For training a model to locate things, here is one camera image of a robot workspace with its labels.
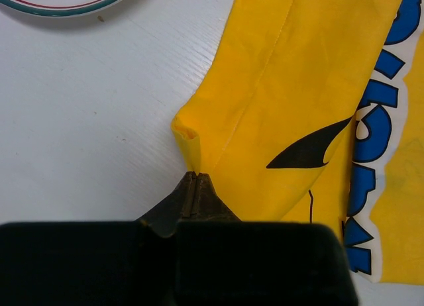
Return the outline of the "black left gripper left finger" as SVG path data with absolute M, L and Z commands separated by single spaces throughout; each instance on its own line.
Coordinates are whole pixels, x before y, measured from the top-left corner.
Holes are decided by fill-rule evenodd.
M 195 187 L 197 175 L 186 172 L 175 189 L 136 221 L 149 226 L 158 236 L 167 238 L 174 234 L 176 225 L 190 192 Z

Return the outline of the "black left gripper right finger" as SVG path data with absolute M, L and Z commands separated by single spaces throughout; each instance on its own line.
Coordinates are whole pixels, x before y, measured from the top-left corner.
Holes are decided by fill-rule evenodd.
M 217 196 L 208 174 L 199 174 L 195 187 L 195 220 L 240 222 L 240 219 Z

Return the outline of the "yellow printed cloth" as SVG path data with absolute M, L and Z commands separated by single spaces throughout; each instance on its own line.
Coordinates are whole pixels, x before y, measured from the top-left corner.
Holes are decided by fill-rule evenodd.
M 172 131 L 244 221 L 322 223 L 423 283 L 423 0 L 235 0 Z

